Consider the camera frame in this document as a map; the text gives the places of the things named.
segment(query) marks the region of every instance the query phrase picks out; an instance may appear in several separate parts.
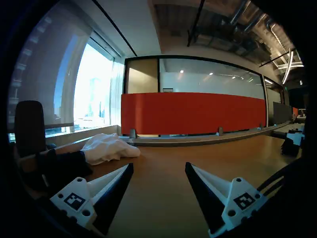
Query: ceiling light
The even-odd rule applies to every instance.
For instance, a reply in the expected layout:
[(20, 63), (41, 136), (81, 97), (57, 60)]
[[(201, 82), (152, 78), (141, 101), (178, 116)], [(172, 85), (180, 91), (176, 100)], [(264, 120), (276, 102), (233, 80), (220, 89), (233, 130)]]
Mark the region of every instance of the ceiling light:
[[(304, 67), (304, 65), (291, 65), (291, 68)], [(278, 69), (286, 69), (287, 66), (278, 67)]]
[(292, 61), (293, 61), (293, 51), (290, 53), (290, 58), (288, 60), (287, 69), (286, 69), (286, 72), (284, 74), (284, 78), (283, 78), (282, 84), (285, 84), (285, 82), (287, 80), (287, 76), (288, 76), (288, 74), (290, 72), (290, 65), (292, 64)]
[(271, 81), (267, 80), (267, 79), (264, 79), (264, 81), (270, 83), (270, 84), (273, 84)]

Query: crumpled towel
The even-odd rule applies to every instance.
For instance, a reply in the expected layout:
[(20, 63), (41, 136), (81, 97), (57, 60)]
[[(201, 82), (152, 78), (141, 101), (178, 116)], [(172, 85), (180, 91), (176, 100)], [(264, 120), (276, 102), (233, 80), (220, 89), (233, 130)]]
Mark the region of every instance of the crumpled towel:
[(91, 165), (98, 165), (120, 157), (138, 157), (140, 150), (121, 140), (117, 133), (98, 134), (90, 138), (81, 149), (85, 153), (86, 161)]

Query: table surface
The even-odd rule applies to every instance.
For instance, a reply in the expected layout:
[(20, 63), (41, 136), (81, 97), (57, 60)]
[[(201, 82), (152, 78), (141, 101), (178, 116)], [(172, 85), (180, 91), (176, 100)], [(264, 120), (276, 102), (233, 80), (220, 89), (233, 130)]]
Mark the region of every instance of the table surface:
[(294, 158), (281, 155), (282, 139), (254, 136), (189, 147), (139, 147), (138, 158), (93, 167), (90, 181), (133, 162), (134, 174), (107, 237), (208, 237), (208, 226), (185, 174), (192, 164), (231, 181), (243, 177), (254, 187)]

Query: orange divider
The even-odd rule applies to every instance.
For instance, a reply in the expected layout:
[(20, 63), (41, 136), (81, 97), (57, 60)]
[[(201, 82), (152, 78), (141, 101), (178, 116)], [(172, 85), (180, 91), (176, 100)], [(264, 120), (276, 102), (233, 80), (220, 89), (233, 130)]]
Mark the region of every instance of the orange divider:
[(195, 92), (123, 94), (121, 130), (129, 134), (203, 134), (266, 125), (265, 101)]
[(293, 107), (293, 114), (295, 114), (295, 117), (298, 116), (298, 109), (295, 107)]

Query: chair backrest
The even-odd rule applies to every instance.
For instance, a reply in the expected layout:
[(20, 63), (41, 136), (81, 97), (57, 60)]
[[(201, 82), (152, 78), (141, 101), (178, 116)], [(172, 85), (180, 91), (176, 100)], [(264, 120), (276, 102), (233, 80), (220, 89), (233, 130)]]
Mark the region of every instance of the chair backrest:
[(40, 102), (22, 101), (17, 104), (14, 133), (21, 157), (46, 150), (44, 115)]

